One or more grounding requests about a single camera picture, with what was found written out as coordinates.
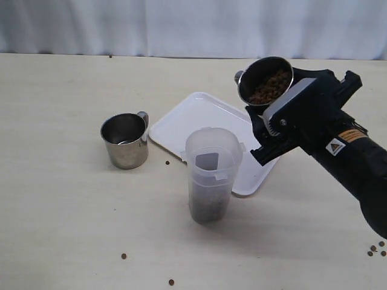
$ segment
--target white tray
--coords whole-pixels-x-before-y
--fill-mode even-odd
[[[261,166],[251,155],[251,149],[261,147],[252,132],[250,117],[237,108],[205,92],[194,92],[173,108],[150,129],[149,137],[179,157],[185,150],[188,136],[204,127],[222,127],[233,132],[244,143],[246,152],[233,186],[237,197],[252,195],[257,191],[278,158]]]

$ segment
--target white curtain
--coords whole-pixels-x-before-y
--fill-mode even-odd
[[[1,0],[0,51],[386,59],[386,0]]]

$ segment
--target table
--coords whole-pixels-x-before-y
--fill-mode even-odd
[[[156,144],[137,169],[110,165],[104,120],[144,110],[152,125],[195,91],[243,109],[233,76],[252,62],[0,54],[0,289],[385,289],[387,257],[367,256],[382,239],[300,149],[209,226]],[[360,74],[345,110],[387,147],[387,62],[291,63]]]

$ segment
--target stainless steel mug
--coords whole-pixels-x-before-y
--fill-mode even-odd
[[[113,165],[120,169],[133,169],[146,161],[148,123],[148,114],[141,111],[115,115],[102,124],[101,136]]]

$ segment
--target clear plastic container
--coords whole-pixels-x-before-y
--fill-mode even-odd
[[[229,130],[203,128],[189,135],[186,150],[189,210],[199,224],[221,220],[242,162],[243,143]]]

